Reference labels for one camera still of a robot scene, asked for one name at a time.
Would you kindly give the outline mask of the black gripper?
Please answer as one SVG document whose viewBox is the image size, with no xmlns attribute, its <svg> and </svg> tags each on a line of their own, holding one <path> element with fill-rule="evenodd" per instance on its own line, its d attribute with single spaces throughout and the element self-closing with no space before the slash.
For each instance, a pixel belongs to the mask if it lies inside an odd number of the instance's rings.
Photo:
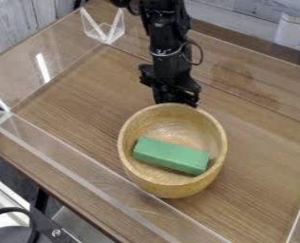
<svg viewBox="0 0 300 243">
<path fill-rule="evenodd" d="M 141 64 L 138 69 L 140 82 L 152 88 L 156 103 L 184 103 L 191 107 L 199 106 L 203 86 L 189 73 L 165 79 L 157 75 L 153 65 Z"/>
</svg>

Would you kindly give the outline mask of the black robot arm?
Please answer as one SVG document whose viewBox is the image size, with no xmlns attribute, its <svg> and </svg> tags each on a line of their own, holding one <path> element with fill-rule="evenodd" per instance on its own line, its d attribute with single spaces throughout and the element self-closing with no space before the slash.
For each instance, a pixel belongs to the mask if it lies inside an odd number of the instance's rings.
<svg viewBox="0 0 300 243">
<path fill-rule="evenodd" d="M 153 90 L 156 103 L 200 104 L 203 86 L 192 78 L 195 65 L 201 65 L 204 57 L 192 61 L 192 46 L 201 46 L 188 38 L 191 17 L 185 0 L 110 0 L 118 8 L 125 8 L 141 17 L 144 29 L 150 39 L 149 53 L 153 64 L 141 64 L 140 82 Z"/>
</svg>

